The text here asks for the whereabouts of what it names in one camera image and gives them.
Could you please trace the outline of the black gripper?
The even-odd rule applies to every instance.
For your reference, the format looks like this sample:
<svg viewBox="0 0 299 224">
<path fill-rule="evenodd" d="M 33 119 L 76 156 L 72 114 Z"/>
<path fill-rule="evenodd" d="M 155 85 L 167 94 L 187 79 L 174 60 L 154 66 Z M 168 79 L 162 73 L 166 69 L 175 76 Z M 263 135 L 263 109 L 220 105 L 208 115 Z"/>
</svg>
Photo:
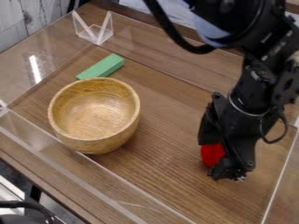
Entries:
<svg viewBox="0 0 299 224">
<path fill-rule="evenodd" d="M 264 140 L 272 144 L 284 137 L 267 139 L 267 133 L 278 119 L 286 119 L 282 107 L 271 106 L 250 111 L 232 101 L 231 94 L 212 94 L 200 119 L 198 142 L 199 145 L 222 143 L 224 147 L 226 156 L 208 170 L 208 176 L 215 181 L 246 180 L 247 172 L 256 167 L 258 141 Z"/>
</svg>

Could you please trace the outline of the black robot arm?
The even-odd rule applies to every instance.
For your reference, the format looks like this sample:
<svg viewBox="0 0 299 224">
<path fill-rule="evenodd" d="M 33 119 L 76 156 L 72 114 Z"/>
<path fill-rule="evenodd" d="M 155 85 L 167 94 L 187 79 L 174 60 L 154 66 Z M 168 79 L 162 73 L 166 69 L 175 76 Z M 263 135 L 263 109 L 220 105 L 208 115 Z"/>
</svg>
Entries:
<svg viewBox="0 0 299 224">
<path fill-rule="evenodd" d="M 220 48 L 243 53 L 242 74 L 227 94 L 215 92 L 200 120 L 200 156 L 214 180 L 240 181 L 256 168 L 256 143 L 276 123 L 290 126 L 284 109 L 299 98 L 299 26 L 286 0 L 183 0 L 195 16 L 203 45 L 178 32 L 158 0 L 144 4 L 168 37 L 186 51 Z"/>
</svg>

